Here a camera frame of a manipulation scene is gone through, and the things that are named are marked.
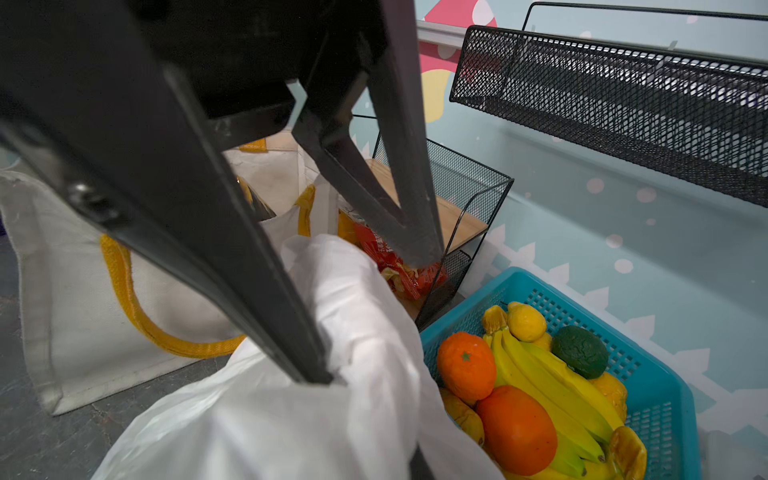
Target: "orange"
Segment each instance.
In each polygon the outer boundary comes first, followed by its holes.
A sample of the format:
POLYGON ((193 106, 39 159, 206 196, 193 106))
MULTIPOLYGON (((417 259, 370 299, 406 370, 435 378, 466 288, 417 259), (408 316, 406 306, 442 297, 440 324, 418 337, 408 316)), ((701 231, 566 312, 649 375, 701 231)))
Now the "orange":
POLYGON ((496 363, 482 338, 459 332, 437 351, 437 370, 445 386, 467 403, 484 399, 496 383, 496 363))

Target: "blue plastic basket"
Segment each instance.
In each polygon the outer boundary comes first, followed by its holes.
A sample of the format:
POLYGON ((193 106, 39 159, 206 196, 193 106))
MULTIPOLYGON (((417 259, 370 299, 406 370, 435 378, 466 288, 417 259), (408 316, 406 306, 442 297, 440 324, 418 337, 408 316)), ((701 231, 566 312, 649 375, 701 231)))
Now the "blue plastic basket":
POLYGON ((519 268, 510 268, 488 282, 421 334, 424 362, 432 378, 437 372, 437 350, 456 332, 482 335, 481 318, 491 306, 510 302, 533 306, 547 320, 547 331, 576 325, 600 337, 611 354, 608 372, 627 387, 627 426, 648 450, 645 478, 701 478, 694 398, 688 385, 669 367, 635 342, 606 325, 563 293, 519 268))

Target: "yellow bag handle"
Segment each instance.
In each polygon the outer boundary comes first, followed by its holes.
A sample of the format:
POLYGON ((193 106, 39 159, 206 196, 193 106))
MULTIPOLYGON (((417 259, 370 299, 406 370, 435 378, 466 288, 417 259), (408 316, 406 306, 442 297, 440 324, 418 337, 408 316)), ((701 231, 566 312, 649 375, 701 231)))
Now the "yellow bag handle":
MULTIPOLYGON (((315 186, 309 185, 296 200, 299 207, 299 235, 310 235, 310 212, 315 200, 315 186)), ((109 277, 112 281, 112 289, 118 298, 118 302, 125 316, 143 333, 152 343, 178 356, 186 356, 194 359, 208 359, 215 356, 229 355, 245 339, 240 335, 229 340, 213 343, 195 343, 182 340, 176 336, 164 332, 141 308, 139 299, 134 291, 133 268, 131 263, 131 251, 108 235, 101 235, 101 254, 107 264, 109 277)))

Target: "red snack bag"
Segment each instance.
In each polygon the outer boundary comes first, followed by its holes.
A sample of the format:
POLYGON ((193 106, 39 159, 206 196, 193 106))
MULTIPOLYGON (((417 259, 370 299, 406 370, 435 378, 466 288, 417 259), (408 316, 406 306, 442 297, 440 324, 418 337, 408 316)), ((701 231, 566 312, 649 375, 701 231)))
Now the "red snack bag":
MULTIPOLYGON (((392 291, 411 300, 418 300, 429 293, 432 281, 438 274, 439 263, 426 268, 413 269, 403 262, 402 258, 376 232, 365 225, 356 224, 355 233, 360 240, 362 250, 376 262, 379 272, 387 280, 392 291)), ((441 268, 437 284, 447 279, 448 274, 445 268, 441 268)))

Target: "white plastic bag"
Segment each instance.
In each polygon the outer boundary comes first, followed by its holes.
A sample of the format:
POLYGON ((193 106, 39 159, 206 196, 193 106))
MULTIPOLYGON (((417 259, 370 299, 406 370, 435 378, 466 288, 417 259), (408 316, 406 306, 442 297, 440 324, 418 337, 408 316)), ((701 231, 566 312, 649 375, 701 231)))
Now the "white plastic bag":
POLYGON ((438 480, 502 478, 445 414, 413 321, 364 253, 293 237, 283 262, 329 341, 334 383, 292 382, 247 339, 139 415, 93 478, 406 479, 417 443, 438 480))

